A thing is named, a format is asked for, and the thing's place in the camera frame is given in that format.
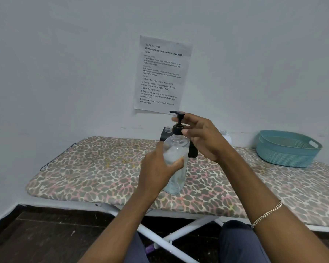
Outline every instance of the dark wooden floor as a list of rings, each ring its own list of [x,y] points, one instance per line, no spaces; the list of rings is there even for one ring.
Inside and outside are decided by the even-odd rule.
[[[75,263],[112,220],[102,212],[21,207],[16,218],[0,228],[0,263]],[[143,224],[164,237],[190,220],[145,217]],[[218,262],[220,227],[210,223],[173,242],[199,262]],[[329,247],[329,234],[318,234]],[[141,236],[145,245],[152,243]],[[163,249],[150,262],[182,262]]]

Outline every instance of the gray pants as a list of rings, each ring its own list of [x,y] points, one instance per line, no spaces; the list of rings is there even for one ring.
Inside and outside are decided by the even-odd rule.
[[[219,234],[218,243],[219,263],[270,263],[257,235],[243,222],[226,222]],[[137,232],[124,263],[149,263]]]

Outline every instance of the ironing board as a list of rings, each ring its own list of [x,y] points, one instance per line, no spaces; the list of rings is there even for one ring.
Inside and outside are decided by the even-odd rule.
[[[44,166],[26,186],[28,194],[45,199],[102,203],[117,215],[137,186],[141,160],[157,141],[112,137],[89,137]],[[255,150],[235,148],[259,178],[309,228],[329,231],[329,165],[288,168],[267,163]],[[215,221],[238,218],[249,222],[227,177],[214,162],[199,154],[189,159],[184,188],[175,196],[162,191],[151,209],[204,214],[202,218],[161,238],[143,225],[138,231],[185,262],[197,262],[171,241]]]

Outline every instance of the pump bottle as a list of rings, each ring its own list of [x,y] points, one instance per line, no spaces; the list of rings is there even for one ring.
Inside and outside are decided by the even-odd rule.
[[[188,153],[190,139],[183,136],[182,129],[184,129],[181,124],[184,114],[179,111],[170,111],[171,113],[177,114],[178,123],[173,126],[173,135],[168,137],[163,144],[163,157],[164,161],[170,165],[175,162],[177,159],[184,158],[184,167],[177,171],[169,179],[168,184],[163,189],[165,192],[171,195],[178,194],[184,187],[185,177],[186,177],[186,168],[188,163]]]

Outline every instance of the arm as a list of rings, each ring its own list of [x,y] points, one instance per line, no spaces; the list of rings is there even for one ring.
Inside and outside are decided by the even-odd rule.
[[[171,176],[183,168],[183,159],[166,165],[163,142],[145,155],[141,162],[138,187],[102,234],[87,250],[79,263],[122,263],[146,211],[166,186]]]
[[[221,166],[251,222],[278,204],[278,198],[210,120],[185,114],[183,123],[190,125],[183,134],[202,154]],[[284,205],[260,221],[254,230],[271,262],[329,263],[329,249]]]

